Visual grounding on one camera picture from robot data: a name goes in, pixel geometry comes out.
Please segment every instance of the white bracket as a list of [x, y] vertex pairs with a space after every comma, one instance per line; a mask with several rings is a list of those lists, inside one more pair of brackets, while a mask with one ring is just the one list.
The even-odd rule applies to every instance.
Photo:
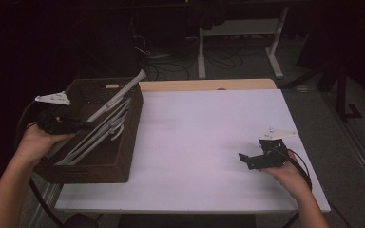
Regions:
[[34, 100], [36, 102], [42, 102], [42, 103], [70, 105], [70, 100], [67, 98], [67, 94], [65, 94], [65, 92], [54, 93], [46, 96], [37, 96]]
[[269, 131], [262, 134], [261, 137], [259, 137], [260, 140], [267, 140], [267, 141], [273, 141], [273, 140], [280, 140], [283, 138], [293, 137], [297, 136], [298, 133], [295, 131], [287, 131], [287, 130], [279, 130], [279, 129], [269, 129]]

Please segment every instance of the dark wall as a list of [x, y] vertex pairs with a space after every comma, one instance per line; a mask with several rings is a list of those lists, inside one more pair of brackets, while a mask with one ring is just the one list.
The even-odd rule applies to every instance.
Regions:
[[21, 113], [37, 95], [63, 91], [75, 78], [139, 70], [126, 15], [71, 10], [70, 1], [12, 2], [0, 2], [0, 176]]
[[365, 1], [334, 1], [320, 6], [298, 63], [316, 68], [328, 61], [344, 65], [346, 74], [365, 90]]

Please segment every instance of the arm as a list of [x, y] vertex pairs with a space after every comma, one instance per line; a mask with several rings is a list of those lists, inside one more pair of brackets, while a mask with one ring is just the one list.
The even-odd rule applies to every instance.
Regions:
[[0, 179], [0, 227], [19, 227], [29, 178], [36, 164], [57, 142], [71, 135], [49, 135], [32, 125]]
[[[293, 159], [296, 159], [291, 151], [289, 151], [289, 155]], [[281, 168], [267, 168], [261, 171], [274, 176], [296, 200], [301, 227], [329, 227], [306, 181], [291, 163], [287, 162]]]

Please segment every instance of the white table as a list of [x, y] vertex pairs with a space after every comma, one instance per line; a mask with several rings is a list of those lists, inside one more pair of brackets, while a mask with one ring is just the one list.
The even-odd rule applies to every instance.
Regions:
[[[297, 210], [271, 176], [248, 170], [239, 159], [239, 153], [261, 154], [258, 137], [270, 127], [296, 131], [277, 89], [144, 92], [129, 182], [65, 184], [55, 208], [123, 214]], [[305, 160], [317, 202], [330, 211], [300, 137], [284, 142]]]

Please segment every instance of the metal frame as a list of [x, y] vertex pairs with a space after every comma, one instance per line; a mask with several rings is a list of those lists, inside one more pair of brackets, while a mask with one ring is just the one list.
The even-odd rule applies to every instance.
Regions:
[[[274, 34], [274, 39], [270, 47], [265, 49], [275, 76], [278, 79], [283, 78], [275, 52], [277, 50], [280, 35], [284, 26], [289, 7], [284, 7], [277, 19], [249, 19], [249, 20], [230, 20], [223, 25], [214, 27], [212, 30], [203, 30], [200, 28], [200, 47], [198, 54], [198, 75], [200, 79], [206, 78], [205, 62], [203, 56], [203, 37], [214, 35], [248, 35], [248, 34]], [[275, 28], [269, 29], [268, 26], [276, 25]]]

